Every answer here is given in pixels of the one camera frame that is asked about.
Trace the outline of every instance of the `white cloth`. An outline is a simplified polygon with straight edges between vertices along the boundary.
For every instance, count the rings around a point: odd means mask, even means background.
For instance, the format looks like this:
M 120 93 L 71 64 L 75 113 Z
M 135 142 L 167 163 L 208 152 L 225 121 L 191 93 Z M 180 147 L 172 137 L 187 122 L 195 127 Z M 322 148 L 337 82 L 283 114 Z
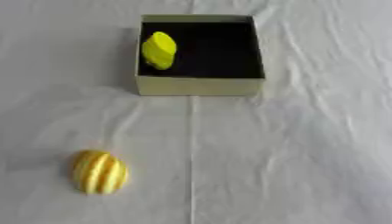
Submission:
M 392 220 L 392 2 L 0 0 L 0 219 L 7 224 Z M 242 97 L 140 97 L 141 13 L 255 15 L 267 74 Z M 106 148 L 110 196 L 67 180 Z

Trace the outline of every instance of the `white tablecloth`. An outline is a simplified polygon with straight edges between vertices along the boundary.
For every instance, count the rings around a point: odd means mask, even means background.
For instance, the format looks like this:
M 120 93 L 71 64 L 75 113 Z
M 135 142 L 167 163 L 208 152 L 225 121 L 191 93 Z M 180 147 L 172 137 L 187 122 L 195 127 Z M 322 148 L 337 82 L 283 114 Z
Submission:
M 392 221 L 392 2 L 0 0 L 0 221 L 381 224 Z M 144 13 L 251 14 L 254 97 L 141 97 Z M 132 168 L 86 196 L 67 159 Z

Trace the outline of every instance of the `yellow striped ball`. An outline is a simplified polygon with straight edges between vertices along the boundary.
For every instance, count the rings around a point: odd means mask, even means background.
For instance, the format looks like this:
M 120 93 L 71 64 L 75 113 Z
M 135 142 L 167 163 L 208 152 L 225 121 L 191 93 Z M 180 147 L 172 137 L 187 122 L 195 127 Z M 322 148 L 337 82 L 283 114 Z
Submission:
M 84 193 L 113 193 L 129 176 L 127 166 L 103 150 L 83 150 L 73 159 L 72 178 Z

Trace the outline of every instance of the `yellow ball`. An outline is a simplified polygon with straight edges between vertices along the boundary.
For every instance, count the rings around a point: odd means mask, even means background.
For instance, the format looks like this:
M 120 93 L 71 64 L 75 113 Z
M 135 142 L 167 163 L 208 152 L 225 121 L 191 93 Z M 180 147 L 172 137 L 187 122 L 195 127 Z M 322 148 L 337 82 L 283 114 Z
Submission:
M 172 66 L 176 51 L 176 42 L 162 31 L 154 32 L 142 44 L 142 55 L 145 60 L 158 70 L 165 70 Z
M 75 154 L 72 179 L 84 193 L 113 193 L 129 176 L 126 165 L 103 150 L 82 150 Z

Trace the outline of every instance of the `cardboard box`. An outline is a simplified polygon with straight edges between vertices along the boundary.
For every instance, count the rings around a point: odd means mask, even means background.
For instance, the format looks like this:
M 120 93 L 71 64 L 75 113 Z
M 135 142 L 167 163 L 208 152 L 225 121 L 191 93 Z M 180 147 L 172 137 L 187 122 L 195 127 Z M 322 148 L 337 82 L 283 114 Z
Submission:
M 253 95 L 265 78 L 254 20 L 229 15 L 145 15 L 137 43 L 140 95 Z M 141 44 L 153 32 L 177 43 L 171 68 L 146 64 Z

